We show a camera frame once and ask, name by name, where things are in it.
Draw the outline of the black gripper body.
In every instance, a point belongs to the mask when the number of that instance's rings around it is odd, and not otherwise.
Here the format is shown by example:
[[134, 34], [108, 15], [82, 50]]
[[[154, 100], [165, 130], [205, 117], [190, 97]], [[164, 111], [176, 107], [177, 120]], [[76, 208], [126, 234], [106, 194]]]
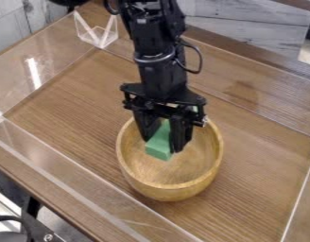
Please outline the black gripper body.
[[121, 85], [125, 94], [124, 107], [132, 111], [153, 112], [160, 118], [174, 115], [193, 126], [205, 124], [205, 98], [188, 88], [188, 72], [184, 54], [158, 56], [134, 55], [141, 80]]

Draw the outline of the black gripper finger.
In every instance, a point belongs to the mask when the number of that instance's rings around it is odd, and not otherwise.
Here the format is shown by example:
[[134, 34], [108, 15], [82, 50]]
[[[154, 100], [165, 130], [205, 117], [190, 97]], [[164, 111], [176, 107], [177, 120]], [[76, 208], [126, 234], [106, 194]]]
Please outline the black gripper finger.
[[170, 123], [170, 147], [172, 151], [178, 153], [182, 151], [185, 145], [192, 140], [193, 135], [193, 125], [181, 116], [174, 115], [169, 119]]
[[160, 117], [153, 112], [134, 111], [133, 118], [138, 127], [140, 135], [145, 142], [154, 136], [160, 126]]

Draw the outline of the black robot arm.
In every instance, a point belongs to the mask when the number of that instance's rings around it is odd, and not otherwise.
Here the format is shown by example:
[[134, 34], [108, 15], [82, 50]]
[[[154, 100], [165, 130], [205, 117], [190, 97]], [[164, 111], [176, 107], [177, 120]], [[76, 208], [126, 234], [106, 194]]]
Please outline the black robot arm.
[[185, 49], [198, 47], [182, 39], [185, 15], [177, 0], [105, 0], [105, 9], [121, 17], [133, 43], [140, 81], [125, 83], [124, 107], [132, 111], [140, 135], [149, 141], [168, 120], [169, 148], [180, 152], [190, 142], [193, 128], [205, 125], [205, 98], [188, 88]]

